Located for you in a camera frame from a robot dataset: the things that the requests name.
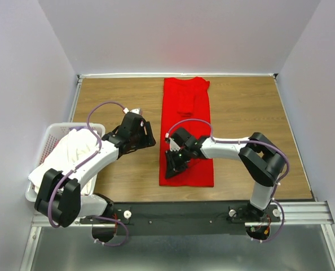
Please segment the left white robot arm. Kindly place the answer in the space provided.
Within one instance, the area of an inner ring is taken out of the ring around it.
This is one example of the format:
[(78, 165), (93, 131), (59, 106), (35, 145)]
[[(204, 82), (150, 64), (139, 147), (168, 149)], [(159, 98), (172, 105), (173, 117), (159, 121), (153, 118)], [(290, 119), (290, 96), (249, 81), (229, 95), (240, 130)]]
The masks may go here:
[(121, 156), (156, 144), (150, 122), (133, 112), (126, 113), (122, 123), (111, 132), (102, 137), (93, 136), (98, 145), (83, 161), (65, 170), (50, 168), (43, 175), (34, 208), (45, 215), (54, 228), (66, 228), (79, 217), (108, 222), (113, 201), (100, 194), (82, 196), (82, 188)]

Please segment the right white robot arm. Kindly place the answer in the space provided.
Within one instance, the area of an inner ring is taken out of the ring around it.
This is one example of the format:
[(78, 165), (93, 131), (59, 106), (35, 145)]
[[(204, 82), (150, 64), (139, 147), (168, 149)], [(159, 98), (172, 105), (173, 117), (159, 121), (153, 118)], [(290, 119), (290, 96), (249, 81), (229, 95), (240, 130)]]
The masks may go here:
[(220, 139), (208, 136), (195, 138), (185, 128), (167, 132), (165, 141), (165, 178), (170, 179), (189, 168), (191, 160), (230, 159), (241, 161), (255, 181), (246, 214), (253, 221), (267, 215), (276, 186), (289, 171), (287, 156), (262, 133), (240, 139)]

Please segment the red t shirt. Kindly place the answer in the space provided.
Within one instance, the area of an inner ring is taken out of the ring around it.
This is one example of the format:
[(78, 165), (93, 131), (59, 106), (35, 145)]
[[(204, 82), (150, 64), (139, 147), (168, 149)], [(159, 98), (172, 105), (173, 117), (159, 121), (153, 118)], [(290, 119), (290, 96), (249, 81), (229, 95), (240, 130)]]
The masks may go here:
[(178, 127), (185, 128), (195, 138), (208, 136), (211, 132), (209, 86), (210, 82), (202, 77), (188, 80), (164, 79), (159, 168), (159, 185), (161, 186), (214, 186), (214, 166), (210, 159), (193, 159), (188, 163), (186, 171), (173, 178), (165, 178), (165, 151), (169, 149), (169, 145), (165, 142), (165, 134), (168, 130), (174, 124), (190, 119)]

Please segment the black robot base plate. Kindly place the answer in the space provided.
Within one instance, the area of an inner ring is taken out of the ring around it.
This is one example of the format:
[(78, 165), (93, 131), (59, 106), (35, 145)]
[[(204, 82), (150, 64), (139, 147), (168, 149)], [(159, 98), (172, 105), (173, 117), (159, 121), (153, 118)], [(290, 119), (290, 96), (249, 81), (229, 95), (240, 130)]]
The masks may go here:
[(81, 224), (91, 224), (92, 236), (103, 242), (124, 235), (207, 234), (248, 235), (265, 241), (274, 222), (280, 222), (276, 205), (256, 211), (246, 200), (115, 203), (108, 215), (80, 220)]

